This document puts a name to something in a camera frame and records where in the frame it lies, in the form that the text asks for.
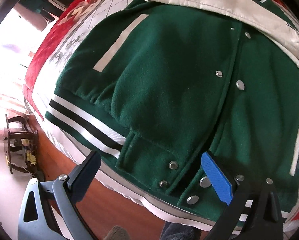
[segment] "green jacket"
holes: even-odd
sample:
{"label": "green jacket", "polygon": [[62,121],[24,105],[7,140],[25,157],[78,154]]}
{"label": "green jacket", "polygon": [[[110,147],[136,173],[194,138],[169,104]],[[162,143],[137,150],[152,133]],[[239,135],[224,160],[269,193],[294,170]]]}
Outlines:
{"label": "green jacket", "polygon": [[136,186],[203,218],[226,207],[200,186],[206,150],[233,176],[271,178],[283,211],[297,200],[299,69],[230,17],[134,0],[80,44],[45,116]]}

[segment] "blue gripper pad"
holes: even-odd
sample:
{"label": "blue gripper pad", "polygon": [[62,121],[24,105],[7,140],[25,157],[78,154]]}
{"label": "blue gripper pad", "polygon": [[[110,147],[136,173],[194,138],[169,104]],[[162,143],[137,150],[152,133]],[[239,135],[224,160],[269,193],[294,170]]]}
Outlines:
{"label": "blue gripper pad", "polygon": [[202,168],[219,199],[229,205],[233,199],[233,186],[208,152],[202,155]]}

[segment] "green cloth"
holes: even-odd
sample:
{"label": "green cloth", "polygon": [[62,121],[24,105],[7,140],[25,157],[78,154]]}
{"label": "green cloth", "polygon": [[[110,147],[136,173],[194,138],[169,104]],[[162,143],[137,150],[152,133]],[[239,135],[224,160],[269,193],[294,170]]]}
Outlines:
{"label": "green cloth", "polygon": [[[141,14],[149,16],[101,72],[94,70]],[[102,159],[112,169],[174,206],[213,221],[226,207],[212,187],[199,185],[200,156],[208,149],[233,176],[271,178],[283,211],[296,203],[299,176],[289,171],[299,127],[299,69],[242,22],[134,0],[89,33],[61,73],[55,95],[48,120],[90,149],[99,150],[84,129],[111,144],[119,158],[103,152]],[[89,115],[126,137],[124,145],[93,130]],[[89,124],[82,120],[89,118]],[[170,161],[178,168],[169,169]],[[160,187],[162,180],[167,187]],[[200,199],[189,205],[192,195]]]}

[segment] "varsity jacket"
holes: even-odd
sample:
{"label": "varsity jacket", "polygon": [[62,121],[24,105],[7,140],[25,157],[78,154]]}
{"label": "varsity jacket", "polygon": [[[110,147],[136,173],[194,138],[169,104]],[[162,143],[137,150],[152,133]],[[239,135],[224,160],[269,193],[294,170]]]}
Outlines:
{"label": "varsity jacket", "polygon": [[134,0],[80,44],[45,117],[137,187],[202,218],[226,207],[204,183],[206,150],[233,176],[271,178],[289,212],[299,32],[271,0]]}

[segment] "dark green fabric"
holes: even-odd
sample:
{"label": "dark green fabric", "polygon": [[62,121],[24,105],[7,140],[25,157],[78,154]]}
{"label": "dark green fabric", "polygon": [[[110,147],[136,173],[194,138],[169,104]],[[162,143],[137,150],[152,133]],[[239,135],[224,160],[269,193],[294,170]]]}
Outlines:
{"label": "dark green fabric", "polygon": [[[102,72],[93,70],[140,14],[149,16]],[[230,174],[272,178],[282,210],[296,203],[299,176],[289,170],[299,127],[299,69],[250,26],[195,8],[135,0],[89,33],[60,75],[56,94],[114,130],[117,123],[127,140],[118,160],[105,153],[103,160],[172,205],[213,221],[224,210],[212,187],[199,187],[202,172],[189,170],[210,139],[210,150]],[[91,147],[66,123],[50,113],[46,118]],[[178,169],[170,170],[170,161]],[[180,188],[187,176],[190,184]],[[159,187],[161,180],[168,181],[166,188]],[[191,195],[199,202],[186,204]]]}

